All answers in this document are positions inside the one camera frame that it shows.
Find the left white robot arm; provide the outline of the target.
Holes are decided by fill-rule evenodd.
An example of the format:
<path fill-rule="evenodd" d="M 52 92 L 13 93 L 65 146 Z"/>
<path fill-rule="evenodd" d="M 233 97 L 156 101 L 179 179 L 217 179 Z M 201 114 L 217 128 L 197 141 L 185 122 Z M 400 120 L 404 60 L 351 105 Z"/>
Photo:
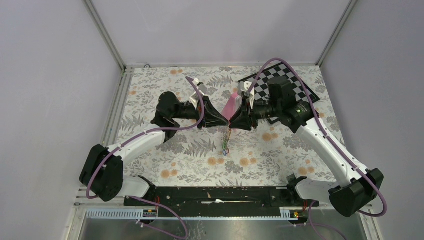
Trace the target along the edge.
<path fill-rule="evenodd" d="M 125 176 L 124 168 L 148 150 L 162 145 L 182 131 L 177 119 L 195 120 L 193 128 L 212 128 L 228 125 L 229 121 L 212 105 L 208 96 L 197 103 L 180 102 L 172 92 L 160 95 L 151 124 L 122 143 L 108 147 L 97 144 L 88 154 L 80 174 L 80 182 L 87 187 L 88 199 L 109 202 L 116 197 L 136 197 L 144 206 L 152 204 L 155 192 L 141 176 Z"/>

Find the red tag key bunch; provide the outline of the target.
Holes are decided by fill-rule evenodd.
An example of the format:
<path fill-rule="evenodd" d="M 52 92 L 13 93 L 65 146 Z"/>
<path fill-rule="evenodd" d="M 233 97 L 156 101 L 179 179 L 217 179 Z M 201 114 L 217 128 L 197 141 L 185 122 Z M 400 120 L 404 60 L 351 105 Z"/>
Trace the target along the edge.
<path fill-rule="evenodd" d="M 232 130 L 228 127 L 224 136 L 222 137 L 222 154 L 227 156 L 230 153 L 229 142 L 231 138 Z"/>

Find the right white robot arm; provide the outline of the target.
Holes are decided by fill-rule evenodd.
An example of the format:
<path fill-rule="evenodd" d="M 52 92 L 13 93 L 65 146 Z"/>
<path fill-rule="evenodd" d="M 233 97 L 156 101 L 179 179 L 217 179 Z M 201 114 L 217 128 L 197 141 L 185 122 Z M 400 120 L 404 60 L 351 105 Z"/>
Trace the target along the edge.
<path fill-rule="evenodd" d="M 267 85 L 269 99 L 255 102 L 253 83 L 239 83 L 241 101 L 229 128 L 251 131 L 257 128 L 259 120 L 277 118 L 317 153 L 336 179 L 329 182 L 302 176 L 289 180 L 287 201 L 293 206 L 305 200 L 331 204 L 347 218 L 359 213 L 380 194 L 383 173 L 378 168 L 370 170 L 350 154 L 329 132 L 310 103 L 297 98 L 288 78 L 274 77 Z"/>

